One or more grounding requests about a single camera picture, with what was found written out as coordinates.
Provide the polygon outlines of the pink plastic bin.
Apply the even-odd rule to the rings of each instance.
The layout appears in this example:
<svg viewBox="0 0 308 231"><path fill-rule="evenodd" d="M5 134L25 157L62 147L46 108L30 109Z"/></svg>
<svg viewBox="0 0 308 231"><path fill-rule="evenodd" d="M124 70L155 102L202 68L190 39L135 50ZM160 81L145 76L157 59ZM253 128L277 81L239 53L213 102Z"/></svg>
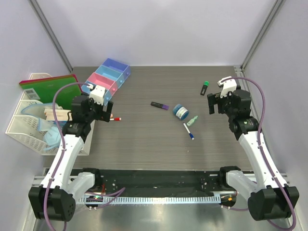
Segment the pink plastic bin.
<svg viewBox="0 0 308 231"><path fill-rule="evenodd" d="M92 73L90 77L87 79L93 85L99 85L105 88L106 93L104 95L106 100L111 100L115 92L118 90L117 82L99 75L97 73Z"/></svg>

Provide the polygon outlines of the light blue end bin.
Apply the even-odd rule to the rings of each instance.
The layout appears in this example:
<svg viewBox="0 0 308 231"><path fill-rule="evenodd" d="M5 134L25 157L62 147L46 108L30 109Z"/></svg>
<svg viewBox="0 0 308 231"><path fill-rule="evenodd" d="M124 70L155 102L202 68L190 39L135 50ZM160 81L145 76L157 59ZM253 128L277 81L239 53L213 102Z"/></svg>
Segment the light blue end bin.
<svg viewBox="0 0 308 231"><path fill-rule="evenodd" d="M86 82L85 85L81 86L81 90L83 93L88 94L96 104L107 106L110 97L105 87Z"/></svg>

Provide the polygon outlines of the purple plastic bin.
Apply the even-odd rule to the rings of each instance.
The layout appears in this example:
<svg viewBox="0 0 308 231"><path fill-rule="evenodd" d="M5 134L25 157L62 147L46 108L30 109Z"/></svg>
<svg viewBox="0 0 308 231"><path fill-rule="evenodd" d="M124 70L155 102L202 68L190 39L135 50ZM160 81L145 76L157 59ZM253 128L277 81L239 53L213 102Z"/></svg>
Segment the purple plastic bin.
<svg viewBox="0 0 308 231"><path fill-rule="evenodd" d="M119 61L107 58L103 63L103 66L106 66L110 69L113 69L117 72L120 72L124 76L124 80L126 80L131 74L131 68L129 65L121 63Z"/></svg>

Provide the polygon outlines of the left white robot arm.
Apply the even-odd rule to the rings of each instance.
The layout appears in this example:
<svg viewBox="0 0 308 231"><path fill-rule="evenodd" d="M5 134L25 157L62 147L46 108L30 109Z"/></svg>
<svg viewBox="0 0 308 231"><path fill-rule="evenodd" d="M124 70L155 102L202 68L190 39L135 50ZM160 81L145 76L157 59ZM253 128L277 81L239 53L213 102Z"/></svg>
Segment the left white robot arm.
<svg viewBox="0 0 308 231"><path fill-rule="evenodd" d="M96 168L83 168L77 178L70 180L77 155L84 147L95 120L110 121L113 102L103 105L92 98L81 95L72 101L69 120L61 127L63 138L54 161L39 186L31 187L28 197L37 219L68 222L76 209L76 202L86 191L97 192L103 179Z"/></svg>

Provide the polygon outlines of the purple black highlighter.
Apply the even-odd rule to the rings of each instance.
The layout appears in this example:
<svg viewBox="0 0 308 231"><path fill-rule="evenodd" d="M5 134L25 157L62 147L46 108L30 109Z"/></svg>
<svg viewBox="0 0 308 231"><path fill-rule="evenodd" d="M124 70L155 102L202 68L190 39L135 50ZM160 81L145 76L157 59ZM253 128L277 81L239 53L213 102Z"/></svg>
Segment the purple black highlighter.
<svg viewBox="0 0 308 231"><path fill-rule="evenodd" d="M161 103L157 103L157 102L151 102L150 105L151 105L151 106L154 106L154 107L157 107L157 108L164 109L164 110L168 110L168 109L169 109L169 106L168 106L168 105L161 104Z"/></svg>

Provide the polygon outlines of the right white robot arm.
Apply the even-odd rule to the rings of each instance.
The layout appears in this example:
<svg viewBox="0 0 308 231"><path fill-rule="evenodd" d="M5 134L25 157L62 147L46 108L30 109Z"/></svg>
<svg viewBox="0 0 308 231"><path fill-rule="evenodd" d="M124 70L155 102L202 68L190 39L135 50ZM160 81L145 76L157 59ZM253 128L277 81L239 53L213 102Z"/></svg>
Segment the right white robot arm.
<svg viewBox="0 0 308 231"><path fill-rule="evenodd" d="M259 122L250 115L250 93L237 89L225 97L210 93L207 99L210 114L214 114L216 105L218 113L227 115L229 128L244 149L256 178L250 180L237 166L221 167L218 186L239 192L247 200L248 210L256 221L289 218L299 192L295 186L288 186L275 167L264 136L258 132Z"/></svg>

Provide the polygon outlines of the blue plastic bin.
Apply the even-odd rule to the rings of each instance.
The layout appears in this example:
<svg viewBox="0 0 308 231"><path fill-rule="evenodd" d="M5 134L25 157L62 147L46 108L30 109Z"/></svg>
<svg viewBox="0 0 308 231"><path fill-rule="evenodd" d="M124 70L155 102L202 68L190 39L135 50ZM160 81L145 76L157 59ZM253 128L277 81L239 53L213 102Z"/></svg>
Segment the blue plastic bin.
<svg viewBox="0 0 308 231"><path fill-rule="evenodd" d="M121 73L121 72L118 72L116 70L113 70L107 66L104 66L104 65L100 65L96 71L95 71L96 74L99 74L103 77L106 77L110 80L113 80L116 82L117 84L117 87L120 88L123 83L125 82L125 79L124 79L124 74Z"/></svg>

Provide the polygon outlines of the blue slime jar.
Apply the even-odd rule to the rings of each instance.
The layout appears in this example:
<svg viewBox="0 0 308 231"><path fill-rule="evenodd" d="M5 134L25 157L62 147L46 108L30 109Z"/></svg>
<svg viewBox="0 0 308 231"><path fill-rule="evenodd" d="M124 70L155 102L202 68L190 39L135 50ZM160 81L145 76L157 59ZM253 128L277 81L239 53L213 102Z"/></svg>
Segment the blue slime jar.
<svg viewBox="0 0 308 231"><path fill-rule="evenodd" d="M187 110L182 104L177 104L172 111L179 120L184 120L189 114L189 110Z"/></svg>

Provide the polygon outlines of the green black highlighter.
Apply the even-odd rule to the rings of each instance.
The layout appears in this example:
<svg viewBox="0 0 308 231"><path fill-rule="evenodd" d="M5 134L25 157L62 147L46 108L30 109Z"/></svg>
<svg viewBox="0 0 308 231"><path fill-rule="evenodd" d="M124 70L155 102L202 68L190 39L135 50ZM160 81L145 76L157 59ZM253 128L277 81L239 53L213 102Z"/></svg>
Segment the green black highlighter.
<svg viewBox="0 0 308 231"><path fill-rule="evenodd" d="M204 84L203 84L203 86L202 86L202 89L201 89L200 95L202 95L202 96L204 96L204 95L205 95L205 93L206 93L206 90L207 90L208 86L209 86L209 82L208 82L208 81L205 81L205 82L204 82Z"/></svg>

